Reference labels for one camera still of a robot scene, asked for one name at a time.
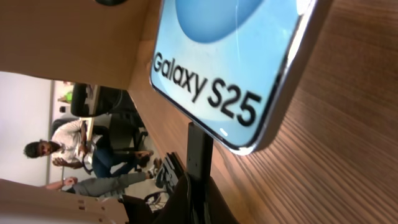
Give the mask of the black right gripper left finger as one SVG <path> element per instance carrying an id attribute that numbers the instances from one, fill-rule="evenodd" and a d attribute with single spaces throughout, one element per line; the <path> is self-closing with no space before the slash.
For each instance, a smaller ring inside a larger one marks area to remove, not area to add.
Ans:
<path id="1" fill-rule="evenodd" d="M 135 224 L 178 224 L 189 223 L 190 213 L 190 176 L 185 172 L 178 180 L 169 199 L 163 207 L 152 211 L 150 205 L 155 198 L 166 191 L 158 191 L 147 195 L 144 199 L 123 195 L 123 205 L 128 221 Z"/>

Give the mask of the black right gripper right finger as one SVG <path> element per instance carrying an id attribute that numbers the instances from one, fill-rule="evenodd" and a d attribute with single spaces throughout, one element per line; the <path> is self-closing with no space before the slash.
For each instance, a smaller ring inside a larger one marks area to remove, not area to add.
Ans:
<path id="1" fill-rule="evenodd" d="M 205 220 L 211 224 L 238 224 L 212 177 L 206 184 Z"/>

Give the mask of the turquoise screen smartphone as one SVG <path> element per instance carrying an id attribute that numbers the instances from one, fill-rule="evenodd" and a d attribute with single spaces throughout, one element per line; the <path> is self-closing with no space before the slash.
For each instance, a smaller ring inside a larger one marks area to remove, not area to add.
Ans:
<path id="1" fill-rule="evenodd" d="M 245 156 L 279 131 L 329 0 L 164 0 L 150 69 L 159 94 Z"/>

